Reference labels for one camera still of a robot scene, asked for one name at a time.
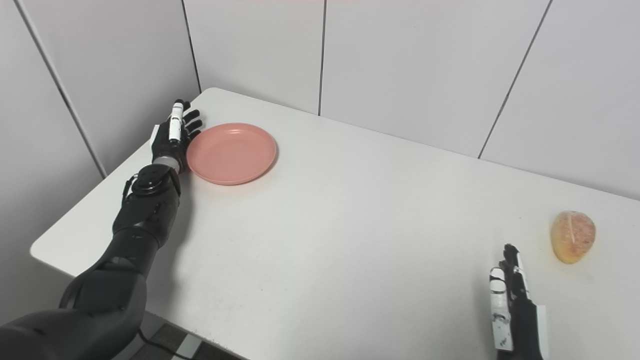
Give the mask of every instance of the black cable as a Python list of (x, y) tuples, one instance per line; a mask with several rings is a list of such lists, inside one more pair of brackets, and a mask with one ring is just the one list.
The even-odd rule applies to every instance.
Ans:
[(142, 333), (142, 329), (138, 329), (138, 336), (140, 337), (140, 339), (142, 339), (142, 341), (145, 342), (145, 344), (151, 345), (153, 347), (157, 347), (160, 350), (163, 350), (163, 351), (165, 351), (165, 352), (167, 352), (167, 353), (169, 353), (169, 354), (171, 354), (173, 356), (177, 356), (177, 357), (179, 357), (181, 359), (184, 359), (184, 360), (196, 360), (194, 357), (186, 357), (186, 356), (180, 355), (177, 352), (171, 350), (170, 348), (168, 348), (168, 347), (166, 347), (166, 346), (164, 346), (162, 344), (158, 344), (158, 343), (155, 343), (155, 342), (147, 339), (145, 337), (145, 335)]

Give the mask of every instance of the white table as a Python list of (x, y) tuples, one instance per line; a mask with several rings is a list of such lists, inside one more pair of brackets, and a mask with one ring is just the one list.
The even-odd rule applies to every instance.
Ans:
[[(264, 128), (280, 154), (241, 186), (182, 176), (151, 313), (251, 360), (494, 359), (488, 272), (511, 242), (548, 306), (552, 359), (640, 357), (640, 202), (219, 89), (193, 104), (207, 127)], [(149, 161), (147, 144), (32, 255), (70, 275), (89, 267)], [(548, 236), (566, 209), (598, 227), (576, 265)]]

